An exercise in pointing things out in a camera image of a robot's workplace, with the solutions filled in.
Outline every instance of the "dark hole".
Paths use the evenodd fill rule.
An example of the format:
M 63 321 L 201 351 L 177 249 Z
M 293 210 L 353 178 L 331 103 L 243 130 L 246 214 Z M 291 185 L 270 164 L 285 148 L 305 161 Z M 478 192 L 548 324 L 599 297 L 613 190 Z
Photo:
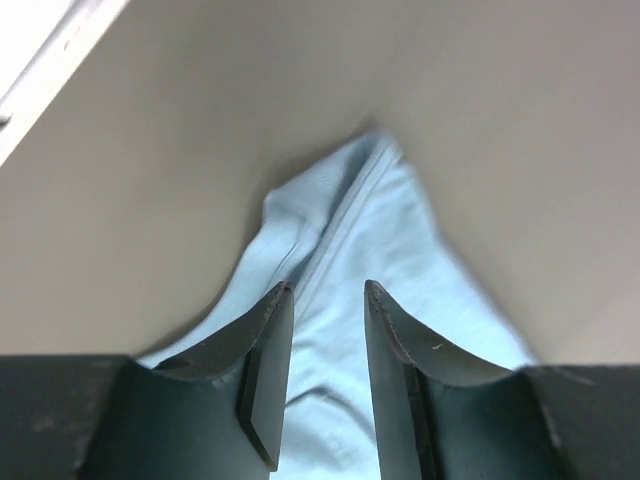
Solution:
M 160 362 L 155 370 L 176 370 L 178 368 L 185 368 L 191 365 L 191 361 L 186 358 L 171 357 Z

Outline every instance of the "folded fabric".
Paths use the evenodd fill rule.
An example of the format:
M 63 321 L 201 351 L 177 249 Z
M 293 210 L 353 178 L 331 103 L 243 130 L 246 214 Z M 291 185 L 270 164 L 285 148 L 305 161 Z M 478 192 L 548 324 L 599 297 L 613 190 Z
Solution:
M 342 147 L 264 202 L 263 225 L 210 315 L 153 367 L 247 311 L 277 281 L 295 294 L 295 327 L 275 480 L 378 479 L 363 288 L 379 281 L 413 316 L 507 368 L 524 343 L 440 238 L 412 167 L 384 132 Z

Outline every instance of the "light blue cloth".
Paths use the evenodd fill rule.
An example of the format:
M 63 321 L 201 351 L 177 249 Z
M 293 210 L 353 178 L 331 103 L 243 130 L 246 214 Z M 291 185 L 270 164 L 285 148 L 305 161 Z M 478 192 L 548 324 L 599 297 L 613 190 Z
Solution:
M 271 478 L 379 479 L 363 288 L 379 281 L 412 315 L 507 368 L 531 363 L 440 238 L 413 168 L 387 134 L 346 145 L 272 191 L 263 225 L 218 305 L 147 366 L 242 315 L 277 281 L 294 285 L 295 328 L 280 469 Z

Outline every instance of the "cloth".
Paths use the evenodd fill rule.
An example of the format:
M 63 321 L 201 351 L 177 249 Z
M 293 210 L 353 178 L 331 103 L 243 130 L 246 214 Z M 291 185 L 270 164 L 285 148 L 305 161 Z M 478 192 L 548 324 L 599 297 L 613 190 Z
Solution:
M 507 368 L 532 362 L 440 238 L 413 168 L 372 132 L 269 193 L 263 225 L 218 305 L 153 367 L 248 310 L 277 281 L 294 286 L 295 326 L 281 479 L 379 479 L 363 288 L 379 281 L 413 316 Z

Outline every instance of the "beige tabletop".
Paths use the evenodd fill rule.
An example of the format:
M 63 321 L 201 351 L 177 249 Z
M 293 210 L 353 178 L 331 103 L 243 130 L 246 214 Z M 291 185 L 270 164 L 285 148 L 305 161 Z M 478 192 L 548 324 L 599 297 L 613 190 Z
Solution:
M 0 351 L 140 352 L 371 125 L 534 350 L 640 359 L 640 3 L 132 0 L 0 168 Z

